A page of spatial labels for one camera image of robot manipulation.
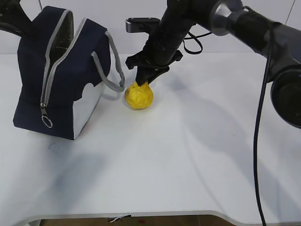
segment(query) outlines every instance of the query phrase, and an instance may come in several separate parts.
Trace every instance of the black bag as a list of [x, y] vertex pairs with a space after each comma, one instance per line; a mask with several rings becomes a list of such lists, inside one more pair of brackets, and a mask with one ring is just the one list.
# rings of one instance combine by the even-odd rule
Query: black bag
[[[73, 15], [45, 7], [33, 20], [34, 37], [22, 37], [18, 62], [22, 91], [14, 116], [19, 128], [74, 140], [89, 120], [105, 84], [124, 90], [124, 74], [111, 35], [84, 19], [73, 37]], [[110, 45], [120, 86], [109, 81]]]

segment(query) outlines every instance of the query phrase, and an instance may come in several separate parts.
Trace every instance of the gray zipper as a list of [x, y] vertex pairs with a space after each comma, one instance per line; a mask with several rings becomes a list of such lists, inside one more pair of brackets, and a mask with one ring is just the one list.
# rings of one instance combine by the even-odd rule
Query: gray zipper
[[68, 56], [68, 54], [70, 53], [71, 49], [73, 48], [74, 44], [76, 43], [78, 37], [79, 37], [79, 34], [81, 32], [81, 30], [83, 29], [84, 25], [85, 25], [85, 22], [86, 22], [86, 18], [83, 19], [80, 23], [80, 26], [78, 28], [78, 30], [76, 31], [76, 34], [70, 44], [70, 46], [68, 47], [68, 49], [66, 50], [66, 52], [63, 54], [63, 56], [61, 58], [59, 58], [57, 61], [55, 61], [49, 71], [49, 67], [50, 67], [50, 58], [49, 58], [49, 55], [50, 55], [50, 49], [51, 49], [51, 46], [53, 44], [53, 41], [57, 35], [57, 32], [59, 31], [67, 13], [69, 12], [70, 10], [66, 10], [64, 11], [64, 13], [62, 14], [61, 16], [61, 19], [60, 21], [58, 22], [51, 38], [50, 38], [50, 41], [49, 41], [49, 44], [48, 44], [48, 48], [47, 48], [47, 51], [46, 51], [46, 59], [47, 59], [47, 62], [46, 62], [46, 67], [45, 67], [45, 72], [44, 72], [44, 81], [43, 81], [43, 90], [42, 90], [42, 95], [41, 95], [41, 99], [40, 99], [40, 108], [41, 108], [41, 113], [42, 113], [42, 121], [44, 122], [44, 124], [49, 127], [49, 128], [52, 128], [53, 127], [53, 123], [51, 121], [51, 119], [48, 117], [48, 114], [47, 114], [47, 111], [46, 111], [46, 107], [48, 105], [48, 102], [49, 102], [49, 97], [50, 97], [50, 93], [51, 93], [51, 88], [52, 88], [52, 83], [53, 83], [53, 80], [54, 80], [54, 76], [55, 76], [55, 71], [56, 71], [56, 68], [59, 66], [59, 64]]

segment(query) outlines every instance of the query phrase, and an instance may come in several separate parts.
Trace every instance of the white wall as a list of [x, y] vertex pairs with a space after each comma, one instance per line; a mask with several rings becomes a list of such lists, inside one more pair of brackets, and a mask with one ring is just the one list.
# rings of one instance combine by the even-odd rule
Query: white wall
[[[39, 13], [38, 0], [21, 0], [21, 3], [31, 19]], [[78, 27], [84, 17], [107, 27], [120, 53], [141, 51], [148, 37], [147, 34], [126, 33], [125, 19], [149, 16], [161, 18], [166, 9], [166, 0], [41, 0], [41, 3], [43, 6], [51, 5], [71, 9], [75, 17], [75, 27]], [[243, 3], [266, 17], [285, 23], [293, 0], [243, 0]], [[199, 35], [205, 33], [206, 30], [195, 26], [192, 32]], [[14, 35], [0, 32], [0, 53], [16, 53], [18, 40]], [[204, 52], [252, 51], [231, 35], [224, 37], [210, 35], [201, 41]], [[187, 47], [192, 50], [198, 49], [193, 41], [187, 42]]]
[[291, 15], [288, 18], [287, 25], [301, 30], [301, 0], [296, 0]]

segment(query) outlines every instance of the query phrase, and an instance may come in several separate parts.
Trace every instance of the gray trim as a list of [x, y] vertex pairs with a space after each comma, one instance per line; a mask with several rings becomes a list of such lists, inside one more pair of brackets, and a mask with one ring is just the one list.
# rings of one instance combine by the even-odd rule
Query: gray trim
[[64, 22], [64, 19], [67, 16], [67, 13], [71, 12], [70, 10], [65, 10], [60, 18], [60, 20], [58, 21], [55, 30], [53, 31], [47, 49], [46, 49], [46, 53], [45, 53], [45, 57], [46, 57], [46, 64], [45, 64], [45, 70], [44, 70], [44, 79], [43, 79], [43, 86], [42, 86], [42, 95], [41, 95], [41, 103], [44, 102], [44, 93], [45, 93], [45, 88], [46, 88], [46, 80], [47, 80], [47, 75], [48, 75], [48, 71], [49, 71], [49, 67], [50, 67], [50, 50], [51, 50], [51, 46], [55, 40], [55, 37], [60, 29], [60, 27], [62, 26], [62, 23]]
[[119, 73], [120, 75], [120, 83], [119, 85], [115, 84], [114, 82], [108, 80], [108, 78], [105, 76], [104, 72], [103, 72], [103, 68], [100, 64], [100, 61], [99, 61], [99, 58], [98, 58], [98, 55], [97, 53], [95, 53], [93, 51], [93, 53], [91, 54], [91, 56], [93, 57], [93, 60], [94, 60], [94, 63], [95, 63], [95, 66], [97, 68], [97, 71], [100, 75], [100, 77], [102, 78], [103, 82], [112, 90], [116, 91], [116, 92], [123, 92], [124, 89], [125, 89], [125, 77], [124, 77], [124, 73], [122, 71], [122, 67], [121, 67], [121, 62], [120, 62], [120, 58], [119, 58], [119, 55], [118, 55], [118, 51], [116, 49], [116, 46], [115, 46], [115, 43], [114, 43], [114, 40], [111, 36], [111, 34], [106, 31], [105, 32], [105, 35], [108, 37], [109, 39], [109, 44], [113, 50], [113, 53], [114, 53], [114, 56], [115, 56], [115, 67], [116, 67], [116, 71]]
[[108, 78], [105, 76], [104, 72], [103, 72], [103, 68], [100, 64], [100, 61], [99, 61], [99, 58], [98, 58], [98, 55], [93, 51], [91, 56], [93, 57], [93, 60], [94, 60], [94, 63], [95, 63], [95, 66], [97, 68], [97, 71], [100, 75], [100, 77], [102, 78], [103, 82], [112, 90], [116, 91], [116, 92], [123, 92], [125, 87], [124, 87], [124, 83], [122, 85], [122, 79], [120, 81], [120, 86], [115, 84], [114, 82], [108, 80]]
[[119, 54], [118, 54], [118, 51], [117, 51], [117, 48], [115, 46], [115, 43], [114, 43], [114, 40], [113, 40], [113, 37], [111, 36], [111, 34], [106, 31], [104, 33], [108, 39], [109, 39], [109, 43], [111, 45], [111, 48], [113, 50], [113, 53], [114, 53], [114, 56], [115, 56], [115, 67], [116, 67], [116, 71], [119, 73], [120, 77], [121, 77], [121, 81], [120, 81], [120, 86], [124, 88], [124, 84], [125, 84], [125, 77], [124, 77], [124, 73], [122, 71], [122, 67], [121, 67], [121, 62], [120, 62], [120, 58], [119, 58]]
[[45, 106], [48, 105], [48, 102], [49, 102], [49, 97], [50, 97], [50, 93], [51, 93], [51, 87], [52, 87], [52, 83], [53, 83], [53, 80], [54, 80], [54, 76], [55, 76], [55, 71], [56, 71], [56, 68], [59, 66], [59, 64], [68, 56], [68, 54], [70, 53], [71, 49], [74, 47], [79, 35], [80, 35], [80, 32], [82, 31], [85, 23], [86, 23], [86, 18], [83, 19], [79, 25], [79, 28], [78, 30], [76, 31], [75, 33], [75, 36], [70, 44], [70, 46], [68, 47], [67, 51], [64, 53], [64, 55], [58, 59], [52, 66], [51, 70], [50, 70], [50, 73], [49, 73], [49, 77], [48, 77], [48, 81], [47, 81], [47, 84], [46, 84], [46, 88], [45, 88], [45, 95], [44, 95], [44, 101], [42, 103], [45, 104]]

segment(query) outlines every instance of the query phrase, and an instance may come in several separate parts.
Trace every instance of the floor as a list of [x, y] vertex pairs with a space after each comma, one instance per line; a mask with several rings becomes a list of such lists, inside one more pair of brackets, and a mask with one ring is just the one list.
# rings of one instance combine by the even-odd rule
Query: floor
[[211, 216], [173, 216], [123, 218], [110, 223], [108, 219], [43, 220], [40, 226], [233, 226], [227, 221]]

